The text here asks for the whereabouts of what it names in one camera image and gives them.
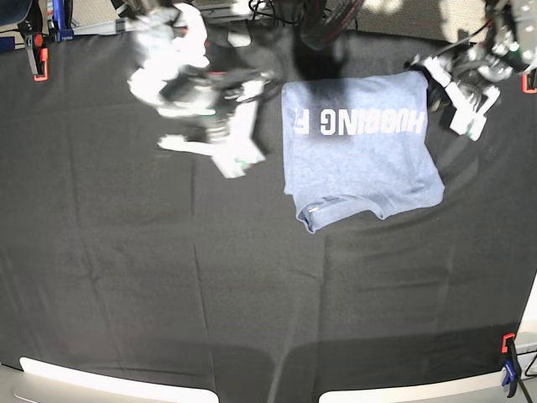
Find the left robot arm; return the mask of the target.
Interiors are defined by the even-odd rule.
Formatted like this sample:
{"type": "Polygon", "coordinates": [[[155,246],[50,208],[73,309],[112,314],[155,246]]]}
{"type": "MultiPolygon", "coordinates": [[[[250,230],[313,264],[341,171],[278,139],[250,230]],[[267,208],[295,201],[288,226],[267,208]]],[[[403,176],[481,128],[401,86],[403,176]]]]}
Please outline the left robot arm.
{"type": "Polygon", "coordinates": [[[429,110],[443,110],[452,132],[477,139],[500,98],[499,82],[519,75],[523,92],[536,92],[536,2],[486,1],[477,31],[405,67],[425,75],[429,110]]]}

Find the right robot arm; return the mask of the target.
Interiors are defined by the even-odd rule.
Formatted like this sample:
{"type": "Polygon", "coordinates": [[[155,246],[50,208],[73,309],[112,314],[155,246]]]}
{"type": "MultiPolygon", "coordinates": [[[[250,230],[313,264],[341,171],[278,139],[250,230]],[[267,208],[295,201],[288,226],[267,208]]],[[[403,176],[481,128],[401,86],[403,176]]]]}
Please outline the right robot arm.
{"type": "Polygon", "coordinates": [[[201,130],[202,138],[166,134],[161,149],[224,156],[240,164],[264,159],[253,140],[257,106],[275,74],[245,61],[220,29],[187,1],[130,1],[137,69],[130,92],[161,117],[201,130]]]}

